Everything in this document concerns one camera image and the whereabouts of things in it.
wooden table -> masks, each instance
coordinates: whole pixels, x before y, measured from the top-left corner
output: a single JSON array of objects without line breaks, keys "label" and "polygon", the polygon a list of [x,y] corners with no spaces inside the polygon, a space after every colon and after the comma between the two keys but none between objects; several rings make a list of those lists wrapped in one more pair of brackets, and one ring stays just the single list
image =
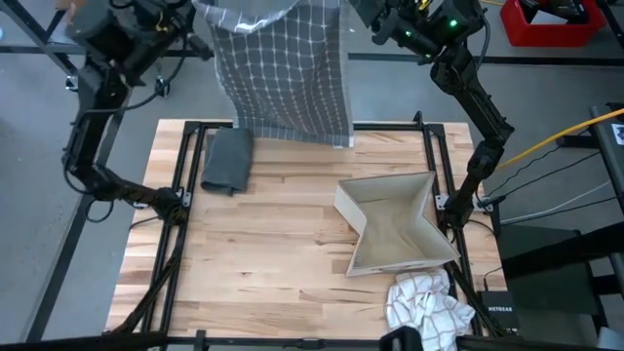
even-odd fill
[{"label": "wooden table", "polygon": [[[160,121],[145,185],[171,185],[183,125],[183,120]],[[473,150],[470,133],[463,123],[445,128],[460,184]],[[356,146],[341,150],[258,139],[247,193],[213,195],[197,185],[170,335],[206,330],[211,337],[379,339],[387,332],[383,306],[394,276],[344,276],[357,237],[333,207],[333,193],[340,179],[427,171],[422,136],[356,132]],[[442,160],[433,144],[444,194]],[[153,215],[138,211],[135,221]],[[427,216],[435,222],[433,200]],[[491,227],[483,214],[472,218]],[[151,221],[131,231],[108,329],[147,291],[161,226]],[[475,290],[482,290],[484,274],[500,267],[496,242],[478,224],[468,223],[464,233]],[[506,289],[502,270],[489,274],[487,282],[491,290]],[[162,300],[152,326],[160,325]]]}]

gray and white plaid cloth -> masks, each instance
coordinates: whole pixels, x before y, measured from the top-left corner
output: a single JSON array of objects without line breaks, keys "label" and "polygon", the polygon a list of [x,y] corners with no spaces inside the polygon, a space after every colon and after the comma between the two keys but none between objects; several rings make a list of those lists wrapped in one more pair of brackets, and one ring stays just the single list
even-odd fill
[{"label": "gray and white plaid cloth", "polygon": [[386,318],[394,330],[418,330],[425,351],[456,349],[455,338],[466,334],[475,310],[449,296],[449,276],[444,269],[402,273],[388,292]]},{"label": "gray and white plaid cloth", "polygon": [[210,28],[219,83],[232,99],[235,125],[255,137],[352,144],[347,100],[349,8],[341,0],[299,0],[285,9],[250,15],[227,1],[193,0]]}]

concrete floor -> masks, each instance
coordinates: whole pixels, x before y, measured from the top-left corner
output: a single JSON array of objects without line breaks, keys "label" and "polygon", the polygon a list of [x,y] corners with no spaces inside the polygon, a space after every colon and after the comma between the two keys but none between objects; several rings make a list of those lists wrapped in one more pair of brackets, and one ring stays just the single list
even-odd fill
[{"label": "concrete floor", "polygon": [[[44,23],[54,13],[52,2],[42,5],[36,0],[24,0],[22,3]],[[498,8],[491,6],[489,9],[487,15],[492,26],[489,55],[622,57],[621,49],[606,28],[583,49],[512,48],[502,29]],[[614,8],[614,12],[624,20],[622,8]],[[202,25],[197,23],[199,32],[204,30]],[[0,27],[5,32],[2,44],[29,43],[4,14],[0,14]],[[352,28],[352,40],[347,44],[349,52],[406,53],[391,43],[376,47],[370,42],[370,34],[355,19]],[[471,41],[474,52],[479,51],[482,39],[476,35]],[[80,64],[81,58],[72,59]],[[171,70],[175,62],[175,59],[166,59],[165,69]],[[427,122],[466,121],[459,105],[430,81],[429,67],[404,62],[349,61],[347,68],[356,120],[407,121],[419,109]],[[146,74],[150,83],[152,77],[153,72]],[[621,84],[624,69],[620,68],[485,64],[480,78],[500,111],[516,127],[505,158],[586,120],[592,105],[624,99]],[[45,56],[0,56],[0,193],[3,194],[0,198],[3,226],[0,281],[4,282],[0,288],[0,315],[5,320],[0,329],[0,343],[23,338],[33,304],[58,253],[59,238],[76,204],[76,194],[62,179],[59,160],[69,134],[68,123],[77,110],[77,96],[66,92],[63,82],[64,74]],[[151,86],[137,89],[133,101],[142,100],[151,90]],[[120,176],[141,181],[158,119],[233,116],[231,104],[215,81],[213,63],[190,59],[175,79],[167,99],[156,99],[126,114],[108,166]],[[476,143],[480,136],[474,128],[472,135]],[[558,151],[510,181],[503,191],[587,154],[585,150]],[[493,189],[525,163],[493,175],[486,181],[486,189]],[[502,205],[502,217],[551,208],[606,180],[602,161],[593,159],[514,194]],[[610,196],[612,190],[605,187],[584,201]],[[117,204],[109,220],[85,227],[46,337],[94,335],[102,331],[133,212],[130,207]],[[621,216],[616,204],[609,202],[528,224],[587,232],[621,220]],[[606,270],[604,264],[597,264],[596,269]],[[621,298],[609,298],[605,303],[609,321],[615,326],[624,326]],[[527,312],[523,315],[524,321],[527,323],[523,327],[534,338],[568,343],[595,342],[593,333],[587,331],[586,318]]]}]

white patterned towel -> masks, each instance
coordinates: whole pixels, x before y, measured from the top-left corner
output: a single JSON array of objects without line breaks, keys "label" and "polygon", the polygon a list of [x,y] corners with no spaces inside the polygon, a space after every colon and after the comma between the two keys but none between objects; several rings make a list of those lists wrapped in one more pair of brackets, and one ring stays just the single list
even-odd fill
[{"label": "white patterned towel", "polygon": [[444,269],[399,274],[388,292],[388,327],[416,328],[425,351],[455,350],[455,338],[469,331],[475,310],[449,296]]}]

open box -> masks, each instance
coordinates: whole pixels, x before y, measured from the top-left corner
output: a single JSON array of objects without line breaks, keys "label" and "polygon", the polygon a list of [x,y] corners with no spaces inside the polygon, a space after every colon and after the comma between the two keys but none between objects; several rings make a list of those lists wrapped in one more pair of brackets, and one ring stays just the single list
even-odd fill
[{"label": "open box", "polygon": [[433,267],[459,257],[423,214],[434,176],[384,175],[338,183],[333,205],[360,235],[348,277]]}]

